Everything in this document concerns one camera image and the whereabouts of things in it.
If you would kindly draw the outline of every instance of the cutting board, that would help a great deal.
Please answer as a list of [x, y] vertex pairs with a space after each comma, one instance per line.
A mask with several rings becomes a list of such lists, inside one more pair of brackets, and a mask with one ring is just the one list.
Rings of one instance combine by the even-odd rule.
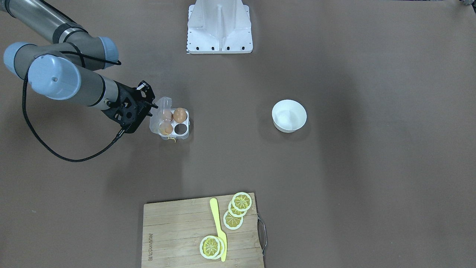
[[[144, 205], [142, 229], [142, 268], [264, 268], [258, 238], [258, 216], [254, 193], [251, 208], [243, 225], [229, 230], [223, 215], [233, 195], [168, 201]], [[210, 198], [218, 200], [221, 229], [227, 234], [227, 260], [205, 259], [200, 255], [200, 242], [217, 235], [210, 210]]]

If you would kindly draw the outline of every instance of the citrus slice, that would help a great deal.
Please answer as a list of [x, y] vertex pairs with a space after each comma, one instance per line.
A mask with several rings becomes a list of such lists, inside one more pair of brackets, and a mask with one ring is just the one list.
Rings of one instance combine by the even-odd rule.
[[217, 238], [218, 238], [218, 240], [220, 240], [220, 254], [218, 254], [218, 255], [217, 255], [216, 257], [214, 257], [213, 259], [219, 259], [219, 258], [221, 258], [221, 256], [223, 255], [223, 253], [225, 253], [225, 242], [224, 242], [221, 238], [219, 238], [219, 237], [217, 237]]
[[223, 224], [230, 230], [236, 230], [243, 224], [243, 217], [233, 217], [230, 215], [230, 212], [227, 211], [223, 215]]
[[207, 259], [213, 259], [220, 253], [220, 240], [218, 237], [206, 236], [200, 242], [200, 254]]
[[251, 207], [251, 197], [244, 192], [236, 193], [231, 199], [231, 205], [237, 211], [245, 212]]
[[234, 206], [232, 206], [231, 201], [230, 201], [230, 203], [228, 204], [228, 212], [233, 217], [240, 218], [240, 217], [243, 217], [246, 214], [247, 211], [238, 211]]

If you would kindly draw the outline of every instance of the yellow knife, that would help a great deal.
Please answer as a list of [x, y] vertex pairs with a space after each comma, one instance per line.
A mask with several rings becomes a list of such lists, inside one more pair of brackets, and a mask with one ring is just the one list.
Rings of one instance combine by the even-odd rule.
[[210, 199], [210, 208], [211, 213], [213, 214], [213, 219], [215, 220], [215, 226], [217, 227], [218, 237], [221, 238], [223, 242], [225, 242], [225, 252], [223, 252], [223, 255], [221, 255], [221, 261], [225, 261], [228, 250], [227, 234], [221, 230], [220, 212], [218, 210], [218, 201], [216, 198]]

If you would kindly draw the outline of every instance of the brown egg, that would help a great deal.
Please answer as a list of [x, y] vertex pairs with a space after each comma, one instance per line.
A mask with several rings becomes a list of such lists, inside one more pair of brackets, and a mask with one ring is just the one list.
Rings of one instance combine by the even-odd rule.
[[187, 119], [187, 112], [184, 108], [177, 108], [174, 111], [174, 120], [177, 123], [183, 123]]
[[163, 113], [159, 113], [159, 118], [165, 122], [172, 122], [174, 116], [170, 110], [164, 110]]
[[170, 122], [162, 122], [159, 125], [159, 132], [162, 135], [170, 135], [172, 134], [172, 131], [174, 131], [174, 128]]

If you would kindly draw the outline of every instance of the white bowl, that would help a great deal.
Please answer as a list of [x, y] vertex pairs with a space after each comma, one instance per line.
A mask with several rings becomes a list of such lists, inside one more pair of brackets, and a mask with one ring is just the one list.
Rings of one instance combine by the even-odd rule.
[[304, 107], [293, 100], [282, 100], [271, 111], [274, 126], [285, 133], [295, 132], [306, 123], [307, 113]]

